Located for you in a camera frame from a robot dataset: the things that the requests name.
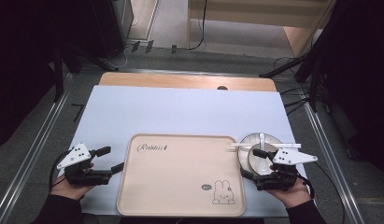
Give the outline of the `metal floor rail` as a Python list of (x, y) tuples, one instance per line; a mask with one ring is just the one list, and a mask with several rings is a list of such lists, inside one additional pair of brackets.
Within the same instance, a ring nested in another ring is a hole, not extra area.
[(309, 104), (304, 105), (307, 116), (310, 120), (313, 131), (318, 139), (321, 152), (331, 174), (334, 188), (339, 195), (340, 202), (344, 208), (345, 218), (349, 224), (365, 224), (362, 213), (355, 200), (353, 193), (348, 185), (348, 182), (343, 175), (343, 171), (336, 159), (333, 148), (329, 139), (321, 125), (319, 114), (314, 112)]
[(64, 93), (56, 103), (50, 107), (48, 115), (45, 117), (43, 124), (34, 139), (33, 144), (29, 147), (25, 158), (22, 161), (15, 177), (7, 187), (7, 190), (0, 202), (0, 224), (6, 224), (15, 203), (18, 201), (21, 192), (35, 167), (36, 161), (45, 145), (50, 132), (59, 117), (64, 103), (67, 100), (70, 88), (74, 82), (75, 75), (68, 73), (64, 80)]

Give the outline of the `person's right hand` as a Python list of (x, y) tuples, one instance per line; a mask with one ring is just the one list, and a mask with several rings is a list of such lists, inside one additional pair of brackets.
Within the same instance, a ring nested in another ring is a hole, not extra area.
[(268, 193), (280, 200), (287, 209), (309, 202), (311, 197), (303, 179), (297, 178), (288, 190), (271, 189)]

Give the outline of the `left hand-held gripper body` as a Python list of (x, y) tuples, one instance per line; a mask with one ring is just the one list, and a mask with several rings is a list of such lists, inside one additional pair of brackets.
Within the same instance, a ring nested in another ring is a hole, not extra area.
[(70, 149), (56, 168), (64, 170), (68, 183), (75, 187), (107, 185), (112, 177), (111, 170), (94, 171), (91, 168), (95, 150), (87, 149), (84, 143), (79, 143)]

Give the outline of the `white chopsticks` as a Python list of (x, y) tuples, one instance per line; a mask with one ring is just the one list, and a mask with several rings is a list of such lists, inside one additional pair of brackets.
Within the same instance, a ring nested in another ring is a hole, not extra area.
[[(270, 143), (265, 143), (265, 150), (266, 151), (275, 151), (275, 150), (279, 150), (279, 149), (284, 149), (284, 148), (300, 148), (302, 145), (301, 144), (295, 144), (295, 143), (273, 143), (273, 144), (270, 144)], [(238, 148), (241, 148), (241, 149), (252, 149), (253, 148), (253, 144), (249, 144), (249, 143), (232, 143), (229, 147), (228, 147), (228, 150), (229, 151), (236, 151)]]

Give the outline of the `dark curtain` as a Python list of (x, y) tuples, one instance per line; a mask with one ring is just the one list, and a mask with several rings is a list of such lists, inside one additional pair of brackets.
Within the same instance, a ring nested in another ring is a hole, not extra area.
[(384, 0), (336, 0), (311, 52), (348, 148), (384, 174)]
[(92, 57), (93, 11), (114, 1), (0, 0), (0, 146), (50, 89), (62, 96), (62, 66), (77, 73)]

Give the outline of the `light wooden shelf unit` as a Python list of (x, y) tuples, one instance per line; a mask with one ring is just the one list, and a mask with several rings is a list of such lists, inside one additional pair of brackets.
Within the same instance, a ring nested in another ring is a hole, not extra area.
[(304, 54), (315, 33), (326, 25), (337, 0), (187, 0), (187, 40), (191, 19), (281, 26), (293, 55)]

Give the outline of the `white bowl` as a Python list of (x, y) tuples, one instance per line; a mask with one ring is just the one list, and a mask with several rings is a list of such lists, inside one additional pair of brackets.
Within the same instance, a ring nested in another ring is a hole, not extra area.
[(260, 149), (261, 145), (254, 145), (248, 154), (249, 168), (257, 175), (270, 175), (272, 170), (270, 166), (273, 164), (269, 158), (262, 158), (253, 154), (254, 149)]

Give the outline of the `black stand legs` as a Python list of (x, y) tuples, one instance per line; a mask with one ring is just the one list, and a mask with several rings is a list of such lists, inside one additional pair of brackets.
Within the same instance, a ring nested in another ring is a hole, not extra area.
[(304, 103), (308, 103), (311, 109), (316, 112), (316, 102), (319, 86), (319, 78), (322, 73), (321, 59), (315, 56), (313, 49), (309, 49), (302, 56), (297, 58), (290, 58), (287, 63), (275, 68), (265, 74), (259, 74), (262, 78), (272, 78), (280, 75), (282, 72), (292, 70), (293, 67), (299, 66), (295, 72), (294, 80), (297, 83), (302, 83), (310, 78), (309, 91), (307, 97), (303, 98)]

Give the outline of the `pale blue table mat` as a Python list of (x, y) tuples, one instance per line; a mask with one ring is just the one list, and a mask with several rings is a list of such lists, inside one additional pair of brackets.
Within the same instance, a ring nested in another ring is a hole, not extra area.
[[(230, 136), (235, 142), (252, 133), (267, 133), (282, 143), (293, 134), (276, 91), (224, 91), (96, 86), (73, 141), (87, 148), (109, 146), (109, 154), (94, 159), (97, 169), (126, 162), (130, 141), (137, 134)], [(96, 187), (81, 202), (96, 215), (121, 213), (117, 208), (123, 172), (106, 186)], [(284, 206), (243, 178), (246, 208), (240, 217), (283, 217)]]

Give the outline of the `wooden table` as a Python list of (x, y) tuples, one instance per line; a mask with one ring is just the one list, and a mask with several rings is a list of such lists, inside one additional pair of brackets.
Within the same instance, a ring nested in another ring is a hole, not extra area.
[(102, 75), (101, 86), (132, 86), (229, 91), (276, 91), (273, 80), (258, 77), (220, 77), (186, 74), (118, 73)]

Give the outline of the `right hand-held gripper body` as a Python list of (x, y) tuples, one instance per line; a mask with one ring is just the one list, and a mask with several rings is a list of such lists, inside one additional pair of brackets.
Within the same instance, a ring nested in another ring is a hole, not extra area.
[(253, 182), (257, 190), (290, 189), (297, 178), (302, 178), (296, 165), (317, 161), (316, 156), (308, 155), (292, 149), (279, 149), (272, 152), (274, 158), (270, 160), (272, 173), (270, 175), (255, 175)]

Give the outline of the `beige tray with rabbit print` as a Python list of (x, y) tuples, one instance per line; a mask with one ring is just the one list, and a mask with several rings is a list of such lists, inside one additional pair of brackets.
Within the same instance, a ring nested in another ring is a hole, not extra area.
[(239, 217), (246, 208), (230, 136), (132, 137), (118, 211), (134, 217)]

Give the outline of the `person's left hand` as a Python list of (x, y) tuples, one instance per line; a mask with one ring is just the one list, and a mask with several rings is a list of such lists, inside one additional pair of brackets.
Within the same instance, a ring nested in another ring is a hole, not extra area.
[(68, 183), (64, 175), (60, 175), (54, 181), (54, 184), (50, 187), (50, 194), (79, 201), (91, 189), (93, 189), (93, 186), (72, 186)]

